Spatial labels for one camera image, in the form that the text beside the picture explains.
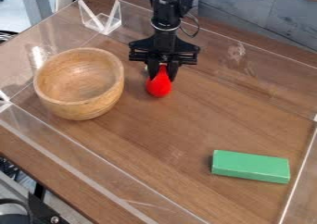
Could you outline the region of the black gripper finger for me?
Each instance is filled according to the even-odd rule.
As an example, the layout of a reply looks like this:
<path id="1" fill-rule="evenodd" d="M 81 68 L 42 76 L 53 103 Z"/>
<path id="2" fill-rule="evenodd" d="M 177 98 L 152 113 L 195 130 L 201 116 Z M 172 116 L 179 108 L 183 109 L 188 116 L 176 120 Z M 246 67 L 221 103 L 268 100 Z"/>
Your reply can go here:
<path id="1" fill-rule="evenodd" d="M 175 80 L 175 76 L 177 73 L 177 68 L 179 68 L 179 62 L 177 61 L 171 61 L 167 63 L 167 74 L 168 74 L 168 79 L 169 81 Z"/>
<path id="2" fill-rule="evenodd" d="M 159 62 L 155 59 L 148 60 L 147 71 L 148 71 L 149 79 L 152 80 L 159 73 Z"/>

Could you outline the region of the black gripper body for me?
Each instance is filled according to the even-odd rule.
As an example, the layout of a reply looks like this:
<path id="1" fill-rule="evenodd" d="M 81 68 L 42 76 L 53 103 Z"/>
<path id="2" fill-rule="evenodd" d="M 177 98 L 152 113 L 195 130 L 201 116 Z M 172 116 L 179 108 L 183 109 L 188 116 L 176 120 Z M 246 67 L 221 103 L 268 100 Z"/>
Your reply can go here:
<path id="1" fill-rule="evenodd" d="M 128 43 L 128 59 L 147 63 L 149 58 L 161 63 L 179 62 L 180 65 L 195 65 L 200 48 L 184 42 L 176 35 L 177 28 L 168 31 L 155 29 L 153 34 Z"/>

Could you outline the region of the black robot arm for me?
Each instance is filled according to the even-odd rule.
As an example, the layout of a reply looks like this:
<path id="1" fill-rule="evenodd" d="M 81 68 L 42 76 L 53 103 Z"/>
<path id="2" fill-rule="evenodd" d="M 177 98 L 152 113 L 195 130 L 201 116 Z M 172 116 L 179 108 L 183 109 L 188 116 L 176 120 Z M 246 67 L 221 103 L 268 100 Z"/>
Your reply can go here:
<path id="1" fill-rule="evenodd" d="M 181 19 L 192 8 L 192 0 L 149 0 L 153 10 L 151 26 L 153 34 L 128 43 L 128 60 L 147 65 L 152 80 L 159 74 L 159 65 L 165 65 L 168 80 L 173 81 L 181 65 L 195 65 L 200 48 L 184 42 L 176 35 Z"/>

